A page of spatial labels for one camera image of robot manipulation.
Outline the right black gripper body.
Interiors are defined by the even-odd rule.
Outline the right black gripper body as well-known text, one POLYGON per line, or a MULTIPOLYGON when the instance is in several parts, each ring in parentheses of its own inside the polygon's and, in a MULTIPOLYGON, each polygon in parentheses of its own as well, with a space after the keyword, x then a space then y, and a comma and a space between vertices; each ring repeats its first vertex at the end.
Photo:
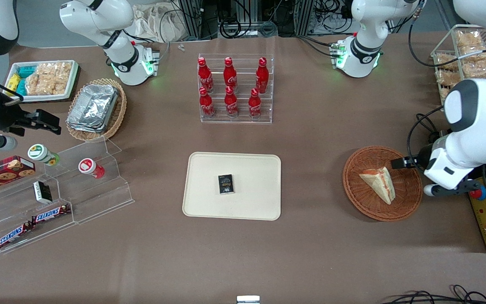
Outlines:
POLYGON ((0 106, 0 132, 24 136, 25 129, 37 130, 40 124, 27 117, 29 112, 21 109, 19 105, 0 106))

